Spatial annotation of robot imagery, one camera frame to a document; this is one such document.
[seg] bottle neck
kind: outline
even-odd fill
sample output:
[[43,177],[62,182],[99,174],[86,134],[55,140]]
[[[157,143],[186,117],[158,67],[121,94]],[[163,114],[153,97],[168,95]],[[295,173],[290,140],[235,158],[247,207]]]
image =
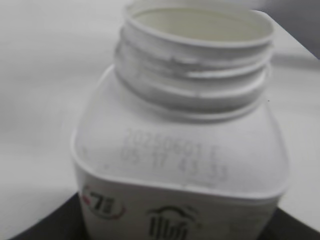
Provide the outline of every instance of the bottle neck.
[[127,19],[115,72],[132,92],[169,109],[202,114],[255,105],[266,87],[270,41],[246,47],[188,44]]

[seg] bottle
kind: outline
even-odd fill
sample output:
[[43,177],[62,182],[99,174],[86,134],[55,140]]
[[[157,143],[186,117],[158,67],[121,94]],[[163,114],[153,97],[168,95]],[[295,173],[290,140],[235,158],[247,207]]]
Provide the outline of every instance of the bottle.
[[255,240],[288,185],[264,97],[274,29],[207,0],[125,8],[72,138],[92,240]]

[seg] bottle shoulder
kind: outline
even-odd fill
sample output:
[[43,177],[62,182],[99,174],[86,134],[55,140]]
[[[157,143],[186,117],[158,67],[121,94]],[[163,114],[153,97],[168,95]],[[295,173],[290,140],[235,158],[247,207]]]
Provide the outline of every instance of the bottle shoulder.
[[187,121],[128,101],[116,79],[92,98],[74,148],[94,174],[147,186],[267,199],[288,180],[282,139],[264,105],[233,120]]

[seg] table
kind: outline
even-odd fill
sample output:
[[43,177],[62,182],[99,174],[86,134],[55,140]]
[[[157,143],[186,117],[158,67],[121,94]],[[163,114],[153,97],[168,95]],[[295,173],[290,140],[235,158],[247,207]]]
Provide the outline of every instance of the table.
[[[127,0],[0,0],[0,240],[76,191],[69,139],[112,63]],[[280,206],[320,231],[320,68],[277,23],[269,104],[292,165]]]

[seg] label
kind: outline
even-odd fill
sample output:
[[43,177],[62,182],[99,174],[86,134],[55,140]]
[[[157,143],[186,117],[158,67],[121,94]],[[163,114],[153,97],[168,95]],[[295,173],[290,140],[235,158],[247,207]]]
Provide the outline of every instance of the label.
[[256,240],[278,202],[250,205],[112,185],[105,183],[103,189],[86,185],[82,190],[83,216],[93,240]]

